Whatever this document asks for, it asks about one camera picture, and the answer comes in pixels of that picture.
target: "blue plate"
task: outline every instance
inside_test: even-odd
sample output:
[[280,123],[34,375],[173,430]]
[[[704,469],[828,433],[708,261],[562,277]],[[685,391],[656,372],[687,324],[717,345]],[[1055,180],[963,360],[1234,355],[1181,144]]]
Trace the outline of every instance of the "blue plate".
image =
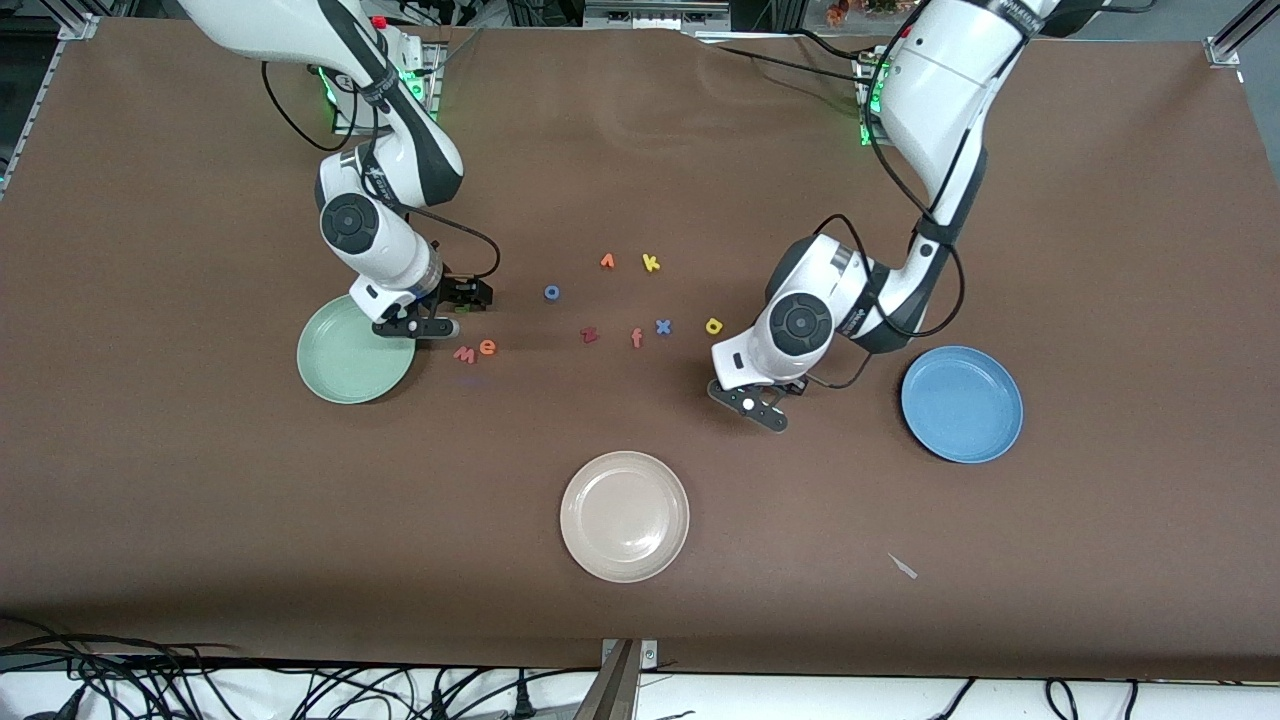
[[954,462],[986,462],[1012,447],[1023,429],[1023,396],[986,352],[951,345],[911,363],[902,415],[924,447]]

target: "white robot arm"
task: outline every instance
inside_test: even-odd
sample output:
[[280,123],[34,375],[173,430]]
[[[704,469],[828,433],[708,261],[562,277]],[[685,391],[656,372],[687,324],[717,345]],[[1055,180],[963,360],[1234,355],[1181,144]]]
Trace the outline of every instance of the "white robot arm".
[[[401,209],[451,200],[462,183],[462,158],[401,81],[399,69],[387,56],[385,38],[372,28],[358,0],[179,4],[205,35],[228,50],[349,76],[369,105],[385,117],[389,136],[325,158],[315,200],[325,241],[360,273],[349,290],[352,299],[376,325],[394,324],[401,310],[436,290],[443,274],[438,254],[401,217]],[[430,328],[434,332],[412,334],[457,334],[452,320]]]
[[762,389],[799,393],[841,334],[869,354],[904,347],[919,328],[986,170],[983,124],[1021,49],[1057,0],[924,0],[877,59],[878,111],[924,183],[928,205],[906,263],[891,269],[822,234],[787,249],[746,332],[712,347],[717,401],[773,430],[786,418]]

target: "plate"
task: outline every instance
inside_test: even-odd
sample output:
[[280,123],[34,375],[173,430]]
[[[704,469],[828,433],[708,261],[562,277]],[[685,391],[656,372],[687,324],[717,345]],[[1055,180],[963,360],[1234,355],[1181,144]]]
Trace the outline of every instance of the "plate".
[[916,357],[902,380],[902,415],[924,447],[954,462],[987,462],[1023,429],[1023,396],[993,357],[951,345]]
[[689,536],[689,497],[657,457],[621,450],[582,466],[561,502],[564,547],[584,570],[611,583],[662,573]]
[[311,392],[339,405],[369,402],[408,372],[413,340],[374,334],[349,295],[325,304],[302,328],[298,374]]

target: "brown table surface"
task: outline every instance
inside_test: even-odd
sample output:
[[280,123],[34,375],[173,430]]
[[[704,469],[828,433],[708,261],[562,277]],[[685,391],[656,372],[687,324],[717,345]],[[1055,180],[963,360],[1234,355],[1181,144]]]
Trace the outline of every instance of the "brown table surface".
[[[497,304],[337,406],[294,346],[351,273],[317,232],[321,155],[257,72],[182,22],[105,20],[63,58],[0,202],[4,609],[291,657],[573,665],[644,635],[694,670],[1280,675],[1280,195],[1197,45],[1036,42],[991,113],[964,311],[788,401],[782,436],[707,398],[703,324],[746,327],[833,211],[901,260],[915,214],[846,83],[671,32],[485,32],[447,73],[467,178],[442,210],[502,242]],[[273,73],[319,131],[315,79]],[[481,338],[497,356],[451,357]],[[1018,379],[995,462],[943,462],[901,420],[902,373],[942,343]],[[568,478],[620,448],[692,507],[634,585],[558,529]]]

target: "green plate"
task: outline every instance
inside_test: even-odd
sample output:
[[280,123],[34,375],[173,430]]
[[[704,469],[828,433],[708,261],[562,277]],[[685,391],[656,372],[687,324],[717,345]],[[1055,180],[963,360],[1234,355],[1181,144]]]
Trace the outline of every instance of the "green plate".
[[413,340],[379,337],[348,295],[316,310],[298,338],[298,374],[311,392],[339,405],[369,402],[408,372]]

